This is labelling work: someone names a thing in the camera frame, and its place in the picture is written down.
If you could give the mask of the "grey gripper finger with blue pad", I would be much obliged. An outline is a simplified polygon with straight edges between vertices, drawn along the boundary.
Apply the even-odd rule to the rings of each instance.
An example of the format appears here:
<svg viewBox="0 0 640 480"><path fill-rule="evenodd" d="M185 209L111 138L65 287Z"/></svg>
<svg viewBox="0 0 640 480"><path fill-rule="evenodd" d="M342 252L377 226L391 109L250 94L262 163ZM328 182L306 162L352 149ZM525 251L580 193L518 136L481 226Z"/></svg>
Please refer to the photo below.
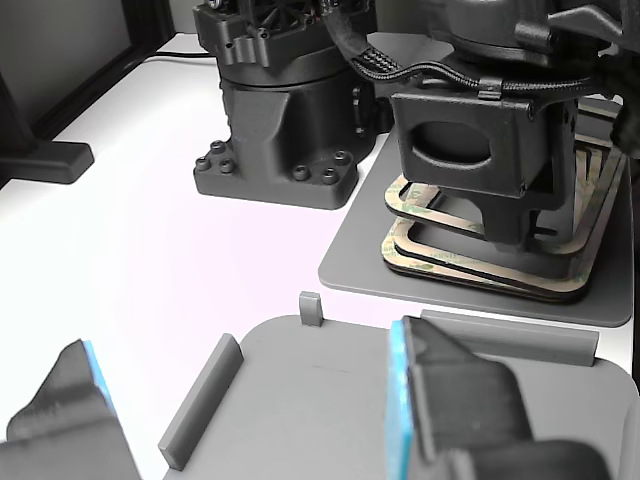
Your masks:
<svg viewBox="0 0 640 480"><path fill-rule="evenodd" d="M66 346L32 400L9 421L1 477L138 479L92 344Z"/></svg>
<svg viewBox="0 0 640 480"><path fill-rule="evenodd" d="M516 376L425 319L388 335L385 469L389 479L608 479L602 455L534 438Z"/></svg>

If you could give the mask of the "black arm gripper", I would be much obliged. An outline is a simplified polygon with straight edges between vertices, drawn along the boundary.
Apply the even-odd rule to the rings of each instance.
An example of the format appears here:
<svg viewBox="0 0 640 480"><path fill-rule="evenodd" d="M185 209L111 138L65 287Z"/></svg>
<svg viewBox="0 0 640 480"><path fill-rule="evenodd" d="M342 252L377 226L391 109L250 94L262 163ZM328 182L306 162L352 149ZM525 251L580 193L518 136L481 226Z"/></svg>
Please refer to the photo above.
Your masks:
<svg viewBox="0 0 640 480"><path fill-rule="evenodd" d="M570 242L575 165L549 163L571 152L575 101L540 106L531 98L400 92L392 106L407 180L489 194L480 202L485 239L513 251L525 241L525 213L515 198L529 188L527 247Z"/></svg>

